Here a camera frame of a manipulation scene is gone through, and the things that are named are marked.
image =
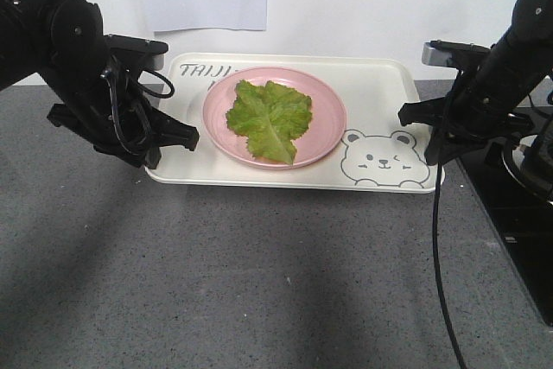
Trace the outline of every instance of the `bear face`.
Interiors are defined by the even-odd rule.
[[[376,186],[420,188],[430,176],[428,165],[419,156],[416,139],[407,131],[389,136],[365,136],[358,130],[346,130],[342,142],[346,152],[341,161],[344,175]]]

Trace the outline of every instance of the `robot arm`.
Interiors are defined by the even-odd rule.
[[[553,0],[517,0],[511,27],[491,49],[432,41],[425,47],[423,61],[459,70],[445,98],[405,104],[398,113],[402,125],[433,127],[425,152],[428,164],[446,163],[483,148],[494,137],[517,142],[534,126],[513,110],[553,68]],[[525,159],[526,176],[539,178],[545,184],[540,185],[541,196],[551,200],[553,117]]]
[[[38,73],[63,101],[48,119],[94,149],[155,168],[159,148],[194,150],[198,131],[153,108],[145,93],[174,92],[161,69],[165,43],[103,35],[99,7],[86,0],[0,0],[0,90]],[[138,82],[149,72],[169,84],[157,94]]]

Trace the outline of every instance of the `white tray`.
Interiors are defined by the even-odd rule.
[[[326,157],[289,170],[265,170],[231,159],[210,140],[202,122],[202,106],[210,86],[239,69],[290,67],[325,81],[347,109],[347,132]],[[267,188],[324,188],[385,192],[434,191],[436,168],[424,163],[429,128],[402,127],[397,112],[405,102],[419,101],[413,79],[394,60],[325,58],[253,54],[183,54],[169,69],[175,95],[159,109],[195,126],[200,141],[195,151],[181,146],[162,148],[156,181]],[[379,160],[388,160],[386,167]]]

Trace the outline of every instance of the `gray table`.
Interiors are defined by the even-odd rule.
[[[163,185],[55,129],[53,102],[0,93],[0,367],[456,367],[432,194]],[[553,333],[446,171],[442,271],[469,367],[553,366]]]

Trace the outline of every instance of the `green lettuce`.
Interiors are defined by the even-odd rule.
[[[226,113],[228,128],[248,137],[248,151],[254,157],[291,165],[297,152],[292,140],[307,131],[313,118],[311,98],[273,81],[254,86],[241,80],[236,95]]]

